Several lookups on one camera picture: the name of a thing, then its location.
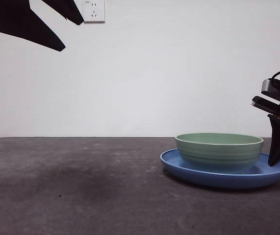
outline bowl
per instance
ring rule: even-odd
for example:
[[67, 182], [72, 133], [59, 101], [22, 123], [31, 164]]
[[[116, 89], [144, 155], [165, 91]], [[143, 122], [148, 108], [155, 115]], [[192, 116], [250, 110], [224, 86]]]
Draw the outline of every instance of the bowl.
[[264, 140], [229, 133], [192, 133], [175, 137], [182, 159], [196, 170], [244, 173], [260, 156]]

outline white wall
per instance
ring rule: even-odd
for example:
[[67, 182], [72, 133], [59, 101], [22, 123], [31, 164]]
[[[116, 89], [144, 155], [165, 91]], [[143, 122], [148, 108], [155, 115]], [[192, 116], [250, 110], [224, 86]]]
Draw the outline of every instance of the white wall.
[[106, 0], [81, 26], [31, 5], [67, 48], [0, 33], [0, 137], [270, 137], [251, 99], [280, 70], [279, 0]]

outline wall socket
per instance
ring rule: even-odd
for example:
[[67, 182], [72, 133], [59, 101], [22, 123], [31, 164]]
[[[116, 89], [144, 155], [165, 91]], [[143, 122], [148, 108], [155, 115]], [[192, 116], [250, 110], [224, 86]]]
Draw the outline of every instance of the wall socket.
[[83, 2], [83, 18], [85, 23], [104, 23], [105, 0], [85, 0]]

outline electrical outlet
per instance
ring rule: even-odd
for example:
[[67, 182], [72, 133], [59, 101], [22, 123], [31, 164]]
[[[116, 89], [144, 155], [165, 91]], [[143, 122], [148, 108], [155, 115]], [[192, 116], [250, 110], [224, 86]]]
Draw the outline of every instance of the electrical outlet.
[[86, 23], [105, 22], [105, 0], [85, 0], [83, 18]]

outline plate rim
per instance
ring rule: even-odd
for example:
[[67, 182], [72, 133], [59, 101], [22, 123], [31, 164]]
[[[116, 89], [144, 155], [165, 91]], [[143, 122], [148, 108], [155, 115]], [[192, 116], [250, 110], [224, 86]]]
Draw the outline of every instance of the plate rim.
[[173, 166], [173, 167], [176, 167], [176, 168], [179, 168], [179, 169], [182, 169], [182, 170], [187, 170], [187, 171], [191, 171], [191, 172], [197, 172], [197, 173], [201, 173], [201, 174], [210, 174], [210, 175], [219, 175], [219, 176], [241, 176], [241, 177], [249, 177], [249, 176], [267, 176], [267, 175], [275, 175], [275, 174], [280, 174], [280, 171], [277, 171], [277, 172], [273, 172], [273, 173], [261, 173], [261, 174], [228, 174], [228, 173], [218, 173], [218, 172], [211, 172], [211, 171], [202, 171], [202, 170], [195, 170], [195, 169], [190, 169], [190, 168], [185, 168], [185, 167], [181, 167], [181, 166], [175, 166], [175, 165], [172, 165], [170, 163], [168, 163], [167, 161], [165, 161], [163, 159], [163, 155], [168, 153], [168, 152], [171, 152], [171, 151], [175, 151], [175, 150], [178, 150], [177, 148], [173, 148], [173, 149], [169, 149], [163, 153], [160, 154], [159, 158], [160, 160], [167, 164], [167, 165], [170, 165], [170, 166]]

